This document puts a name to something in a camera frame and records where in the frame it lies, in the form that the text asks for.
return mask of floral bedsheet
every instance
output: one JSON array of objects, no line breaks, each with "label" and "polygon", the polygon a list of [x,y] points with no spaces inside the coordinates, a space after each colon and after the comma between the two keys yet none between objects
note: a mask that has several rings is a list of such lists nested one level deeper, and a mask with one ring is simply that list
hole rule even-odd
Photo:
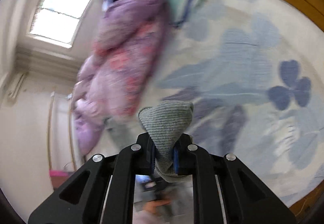
[{"label": "floral bedsheet", "polygon": [[281,0],[206,0],[172,33],[141,107],[192,101],[194,142],[236,154],[291,206],[324,179],[324,73],[312,47],[323,41]]}]

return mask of screw head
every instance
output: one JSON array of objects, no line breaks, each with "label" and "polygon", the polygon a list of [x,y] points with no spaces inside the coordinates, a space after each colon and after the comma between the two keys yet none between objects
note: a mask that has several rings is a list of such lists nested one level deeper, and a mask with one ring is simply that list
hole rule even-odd
[{"label": "screw head", "polygon": [[100,162],[102,159],[103,159],[102,155],[95,155],[92,158],[94,162]]},{"label": "screw head", "polygon": [[198,146],[196,146],[196,145],[188,145],[189,151],[196,151],[197,149],[198,149]]},{"label": "screw head", "polygon": [[226,159],[228,161],[234,161],[236,159],[236,156],[234,154],[227,154]]},{"label": "screw head", "polygon": [[131,146],[131,149],[133,150],[133,151],[138,151],[139,149],[141,149],[142,147],[139,145],[139,144],[134,144],[134,145],[132,145]]}]

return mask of purple comforter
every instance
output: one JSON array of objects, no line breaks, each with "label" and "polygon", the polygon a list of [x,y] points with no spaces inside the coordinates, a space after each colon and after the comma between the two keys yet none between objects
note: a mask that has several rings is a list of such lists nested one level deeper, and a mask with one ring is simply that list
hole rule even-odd
[{"label": "purple comforter", "polygon": [[136,112],[168,23],[166,0],[119,0],[108,8],[72,98],[83,155],[98,142],[104,118]]}]

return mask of gray knit fabric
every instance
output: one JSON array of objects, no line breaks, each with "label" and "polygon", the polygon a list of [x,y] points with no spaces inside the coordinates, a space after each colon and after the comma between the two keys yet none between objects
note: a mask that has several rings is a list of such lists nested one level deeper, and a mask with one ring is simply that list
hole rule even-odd
[{"label": "gray knit fabric", "polygon": [[166,100],[156,107],[139,111],[138,118],[152,138],[158,153],[156,170],[166,181],[183,181],[173,169],[173,147],[192,121],[193,104],[185,101]]}]

